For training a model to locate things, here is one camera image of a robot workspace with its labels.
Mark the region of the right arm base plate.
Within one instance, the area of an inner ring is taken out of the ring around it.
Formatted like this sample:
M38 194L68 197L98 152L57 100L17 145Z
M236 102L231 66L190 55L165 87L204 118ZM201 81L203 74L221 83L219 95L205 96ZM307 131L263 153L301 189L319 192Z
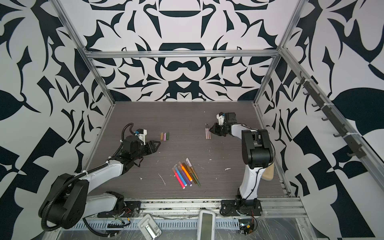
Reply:
M220 214L224 217L233 216L261 216L261 202L254 200L222 200Z

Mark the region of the olive green marker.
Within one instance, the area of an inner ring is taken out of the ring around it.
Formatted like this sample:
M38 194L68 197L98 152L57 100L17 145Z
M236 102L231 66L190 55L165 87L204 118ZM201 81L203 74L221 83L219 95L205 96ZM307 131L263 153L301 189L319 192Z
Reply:
M188 166L188 169L189 169L190 173L192 174L192 177L193 177L194 181L195 181L196 184L200 187L201 184L200 184L198 178L196 177L195 173L193 172L192 168Z

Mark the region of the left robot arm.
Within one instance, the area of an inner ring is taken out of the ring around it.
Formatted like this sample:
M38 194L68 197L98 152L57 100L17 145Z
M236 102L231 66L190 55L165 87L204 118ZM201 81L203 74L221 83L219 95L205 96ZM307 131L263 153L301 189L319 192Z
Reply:
M160 141L145 143L138 136L121 139L121 144L108 160L98 167L77 175L62 174L54 181L39 209L41 227L50 232L70 229L79 220L101 213L121 213L124 197L115 192L90 197L89 193L102 184L127 173L136 160L157 152Z

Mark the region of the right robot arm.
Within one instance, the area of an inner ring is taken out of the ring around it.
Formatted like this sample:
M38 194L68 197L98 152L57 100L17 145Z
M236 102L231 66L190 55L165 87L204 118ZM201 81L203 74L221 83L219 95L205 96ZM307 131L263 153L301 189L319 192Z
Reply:
M212 134L237 137L242 143L242 159L246 168L239 187L240 199L257 199L262 174L274 162L274 150L268 131L238 123L235 113L220 112L217 114L217 120L210 128Z

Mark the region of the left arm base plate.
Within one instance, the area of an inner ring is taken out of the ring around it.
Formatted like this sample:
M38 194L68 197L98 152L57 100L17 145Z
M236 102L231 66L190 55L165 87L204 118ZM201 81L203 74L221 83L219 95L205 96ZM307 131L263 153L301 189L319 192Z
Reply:
M133 217L141 210L140 201L120 201L116 203L114 208L109 212L101 212L97 214L98 218L112 218L119 216L122 218Z

